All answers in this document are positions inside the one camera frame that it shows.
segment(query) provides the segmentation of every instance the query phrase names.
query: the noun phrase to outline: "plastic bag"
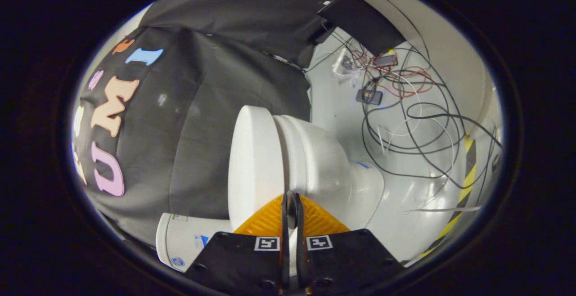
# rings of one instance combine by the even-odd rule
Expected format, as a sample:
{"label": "plastic bag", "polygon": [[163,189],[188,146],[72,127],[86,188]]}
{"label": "plastic bag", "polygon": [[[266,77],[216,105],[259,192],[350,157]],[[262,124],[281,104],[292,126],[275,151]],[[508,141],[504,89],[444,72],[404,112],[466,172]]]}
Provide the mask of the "plastic bag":
{"label": "plastic bag", "polygon": [[347,48],[343,48],[338,54],[338,58],[332,66],[332,71],[339,85],[347,81],[352,88],[356,87],[362,73],[362,70],[356,66],[352,53]]}

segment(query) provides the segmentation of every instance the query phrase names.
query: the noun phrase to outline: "orange letter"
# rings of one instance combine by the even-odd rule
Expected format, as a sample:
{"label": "orange letter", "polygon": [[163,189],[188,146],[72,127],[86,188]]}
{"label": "orange letter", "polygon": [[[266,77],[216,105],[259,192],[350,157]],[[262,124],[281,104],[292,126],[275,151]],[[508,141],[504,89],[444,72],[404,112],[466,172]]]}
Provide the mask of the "orange letter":
{"label": "orange letter", "polygon": [[123,42],[121,42],[120,44],[118,44],[114,50],[112,51],[112,54],[115,54],[116,52],[122,52],[123,50],[126,50],[127,48],[130,47],[130,45],[132,45],[132,43],[134,43],[134,40],[124,40]]}
{"label": "orange letter", "polygon": [[110,136],[114,138],[120,129],[121,118],[120,116],[111,116],[121,113],[125,109],[124,104],[118,97],[122,97],[124,102],[129,101],[134,91],[136,91],[138,84],[140,84],[140,80],[122,81],[118,80],[116,76],[113,76],[104,88],[104,93],[108,101],[99,105],[94,110],[90,126],[92,128],[96,125],[102,126],[107,129],[110,132]]}

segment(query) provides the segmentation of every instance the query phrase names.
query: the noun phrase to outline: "black fabric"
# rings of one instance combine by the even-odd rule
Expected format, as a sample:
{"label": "black fabric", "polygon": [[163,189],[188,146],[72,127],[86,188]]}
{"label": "black fabric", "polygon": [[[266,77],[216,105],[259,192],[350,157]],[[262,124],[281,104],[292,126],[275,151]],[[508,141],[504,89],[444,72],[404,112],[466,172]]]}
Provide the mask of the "black fabric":
{"label": "black fabric", "polygon": [[[111,52],[95,71],[97,86],[81,89],[81,134],[72,147],[84,169],[85,191],[99,210],[128,234],[155,245],[163,212],[202,218],[228,218],[228,159],[237,114],[243,105],[273,114],[309,119],[308,81],[296,68],[236,40],[207,36],[181,27],[141,27],[135,42]],[[135,50],[164,52],[150,66],[125,63]],[[90,127],[96,107],[105,103],[111,77],[140,80],[115,138]],[[124,195],[95,184],[94,169],[112,178],[110,168],[92,161],[92,142],[112,154],[124,179]]]}
{"label": "black fabric", "polygon": [[158,0],[140,26],[177,25],[225,36],[309,66],[325,33],[316,12],[325,0]]}

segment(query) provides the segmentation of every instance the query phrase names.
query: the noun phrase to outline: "black box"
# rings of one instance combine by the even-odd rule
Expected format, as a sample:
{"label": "black box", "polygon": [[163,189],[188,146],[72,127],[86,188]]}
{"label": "black box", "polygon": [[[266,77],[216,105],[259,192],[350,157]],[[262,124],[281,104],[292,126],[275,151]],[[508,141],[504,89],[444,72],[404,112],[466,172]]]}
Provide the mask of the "black box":
{"label": "black box", "polygon": [[353,36],[377,56],[402,44],[406,39],[379,11],[364,0],[327,0],[318,15]]}

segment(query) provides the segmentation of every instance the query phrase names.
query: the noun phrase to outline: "blue sticker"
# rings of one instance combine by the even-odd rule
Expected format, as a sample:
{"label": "blue sticker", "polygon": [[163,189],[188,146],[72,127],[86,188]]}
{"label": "blue sticker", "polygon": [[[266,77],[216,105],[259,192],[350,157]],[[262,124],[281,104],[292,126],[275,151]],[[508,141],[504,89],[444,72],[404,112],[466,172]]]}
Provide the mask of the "blue sticker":
{"label": "blue sticker", "polygon": [[207,236],[204,235],[200,235],[200,238],[202,239],[202,244],[204,245],[204,247],[206,246],[206,243],[208,243],[208,239],[210,239]]}
{"label": "blue sticker", "polygon": [[179,257],[172,258],[172,263],[174,263],[174,265],[177,267],[182,267],[184,265],[184,261]]}
{"label": "blue sticker", "polygon": [[361,165],[362,167],[365,167],[366,169],[370,169],[370,166],[365,165],[365,164],[362,163],[362,162],[356,162],[356,163],[358,163],[358,164]]}

